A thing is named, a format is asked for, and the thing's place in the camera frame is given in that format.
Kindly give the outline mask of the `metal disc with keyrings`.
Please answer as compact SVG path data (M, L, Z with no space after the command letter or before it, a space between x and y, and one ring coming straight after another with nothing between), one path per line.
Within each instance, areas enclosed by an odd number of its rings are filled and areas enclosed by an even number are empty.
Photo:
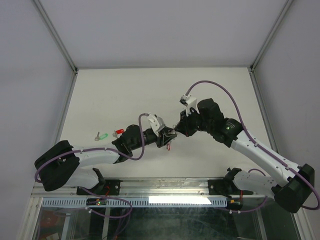
M178 132L176 131L177 124L173 124L172 126L166 126L164 129L163 139L166 150L169 152L171 150L172 141L175 140L178 136Z

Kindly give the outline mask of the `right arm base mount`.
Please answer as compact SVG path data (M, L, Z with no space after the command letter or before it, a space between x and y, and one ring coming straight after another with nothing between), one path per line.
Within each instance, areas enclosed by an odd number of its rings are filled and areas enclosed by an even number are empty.
M208 183L208 193L209 195L222 195L227 198L231 198L237 191L232 187L232 185L225 181L224 179L209 179Z

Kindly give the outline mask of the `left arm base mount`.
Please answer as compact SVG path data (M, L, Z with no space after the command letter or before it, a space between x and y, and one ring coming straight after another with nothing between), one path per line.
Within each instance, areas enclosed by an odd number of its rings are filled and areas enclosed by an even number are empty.
M96 195L118 196L122 182L120 179L103 178L94 187L87 189Z

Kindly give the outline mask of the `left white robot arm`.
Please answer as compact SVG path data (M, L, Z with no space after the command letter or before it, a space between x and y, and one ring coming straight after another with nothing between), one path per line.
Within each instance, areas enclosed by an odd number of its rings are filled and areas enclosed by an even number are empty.
M151 128L141 131L132 124L105 146L75 147L62 140L35 161L34 178L47 192L70 186L84 187L97 195L103 192L105 182L95 165L123 163L133 157L135 150L144 150L151 144L162 148L176 137L175 131L167 126L154 133Z

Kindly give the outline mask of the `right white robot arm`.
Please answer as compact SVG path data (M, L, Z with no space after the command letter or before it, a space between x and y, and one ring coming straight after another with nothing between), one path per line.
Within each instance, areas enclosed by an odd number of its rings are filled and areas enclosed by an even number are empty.
M230 194L246 190L275 200L284 210L297 213L315 186L315 170L308 164L298 165L272 149L260 144L244 130L242 124L224 117L219 105L208 98L197 101L183 95L180 99L185 109L175 130L186 137L196 132L206 132L217 142L224 144L257 164L268 176L232 168L224 177L223 187Z

